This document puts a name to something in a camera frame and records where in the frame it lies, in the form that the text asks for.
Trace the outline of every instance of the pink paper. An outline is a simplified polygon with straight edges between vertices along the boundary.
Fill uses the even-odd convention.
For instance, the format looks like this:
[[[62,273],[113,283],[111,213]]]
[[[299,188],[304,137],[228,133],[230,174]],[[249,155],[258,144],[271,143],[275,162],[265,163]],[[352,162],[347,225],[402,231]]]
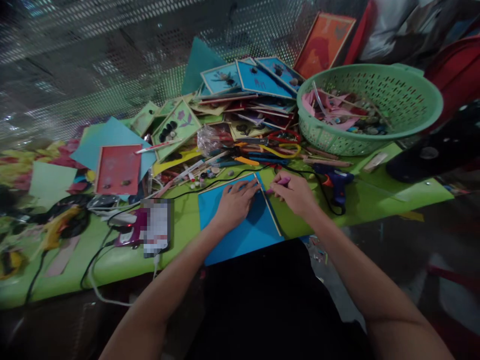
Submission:
[[[69,263],[72,254],[74,253],[75,247],[77,246],[80,240],[80,236],[75,236],[69,239],[61,240],[60,251],[55,256],[51,262],[48,270],[46,271],[45,278],[51,278],[54,276],[61,275],[67,264]]]

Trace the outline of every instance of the hot glue gun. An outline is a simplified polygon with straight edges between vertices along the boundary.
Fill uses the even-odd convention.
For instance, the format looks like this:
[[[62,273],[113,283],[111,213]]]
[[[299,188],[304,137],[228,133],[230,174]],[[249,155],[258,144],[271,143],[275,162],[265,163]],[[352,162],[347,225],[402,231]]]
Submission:
[[[331,199],[331,203],[341,209],[340,214],[335,214],[345,214],[345,202],[347,200],[345,196],[345,185],[350,184],[354,180],[354,175],[349,172],[342,172],[331,165],[324,165],[320,163],[314,164],[313,170],[317,174],[326,176],[326,180],[322,183],[322,185],[333,189],[333,198]]]

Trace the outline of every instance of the metal mesh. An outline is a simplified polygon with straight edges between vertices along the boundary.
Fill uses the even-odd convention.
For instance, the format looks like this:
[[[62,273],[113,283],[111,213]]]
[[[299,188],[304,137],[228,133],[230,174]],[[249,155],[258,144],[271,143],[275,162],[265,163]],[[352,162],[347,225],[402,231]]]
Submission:
[[[78,137],[84,125],[178,96],[195,36],[227,62],[275,55],[291,65],[318,11],[359,20],[367,3],[16,1],[0,24],[2,149]]]

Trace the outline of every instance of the table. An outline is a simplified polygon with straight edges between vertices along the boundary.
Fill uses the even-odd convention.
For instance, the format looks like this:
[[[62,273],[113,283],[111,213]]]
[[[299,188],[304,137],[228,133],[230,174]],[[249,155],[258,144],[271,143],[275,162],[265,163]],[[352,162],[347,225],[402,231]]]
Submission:
[[[398,154],[401,150],[395,144],[390,144],[382,151],[389,154],[387,160]],[[355,174],[360,182],[354,182],[346,187],[346,214],[335,216],[331,214],[326,205],[325,198],[320,192],[316,180],[309,181],[313,193],[322,209],[329,214],[339,226],[352,226],[366,223],[392,215],[405,213],[434,203],[453,199],[453,196],[436,180],[410,185],[397,182],[386,174],[385,166],[380,166],[373,173],[360,172],[363,166],[373,157],[348,157],[343,160],[355,163],[348,171]],[[308,170],[309,167],[300,160],[295,160],[290,167],[299,170]],[[248,165],[228,168],[235,174],[243,169],[251,169]],[[224,171],[220,178],[228,178],[228,171]],[[260,172],[264,184],[272,181],[275,174],[273,169],[266,168]],[[190,191],[188,185],[183,185],[167,192],[165,198],[172,198]],[[392,198],[392,194],[401,197],[403,201]],[[200,231],[200,216],[196,194],[188,194],[175,200],[173,216],[173,239],[170,250],[162,254],[160,268],[164,268]],[[312,234],[312,229],[298,216],[294,215],[284,202],[271,198],[274,211],[281,231],[286,239]],[[43,278],[43,273],[49,268],[58,249],[50,251],[46,257],[42,272],[33,289],[32,301],[51,298],[61,294],[72,293],[80,290],[80,279],[87,268],[93,255],[100,248],[102,240],[108,233],[108,227],[96,216],[91,217],[91,223],[81,235],[80,241],[70,258],[63,274]],[[118,234],[110,234],[108,241],[113,240]],[[24,238],[21,247],[28,257],[35,253],[39,242],[32,242]],[[10,279],[0,281],[0,308],[7,309],[21,306],[25,301],[25,294],[40,264],[40,254],[26,266],[19,274]],[[116,281],[132,278],[144,273],[153,272],[154,264],[151,258],[144,259],[143,249],[139,247],[109,247],[98,256],[93,275],[98,286]]]

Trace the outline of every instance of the plastic basket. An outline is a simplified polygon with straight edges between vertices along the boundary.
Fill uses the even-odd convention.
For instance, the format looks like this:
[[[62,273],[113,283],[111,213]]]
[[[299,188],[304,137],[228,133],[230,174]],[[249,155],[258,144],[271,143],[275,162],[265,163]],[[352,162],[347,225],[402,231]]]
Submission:
[[[302,105],[302,95],[313,89],[312,82],[328,93],[366,94],[388,115],[393,129],[387,135],[366,135],[341,131],[311,116]],[[394,64],[359,64],[336,67],[306,80],[296,98],[299,127],[314,147],[343,156],[362,156],[392,141],[412,136],[433,124],[443,109],[440,91],[423,77],[421,70]]]

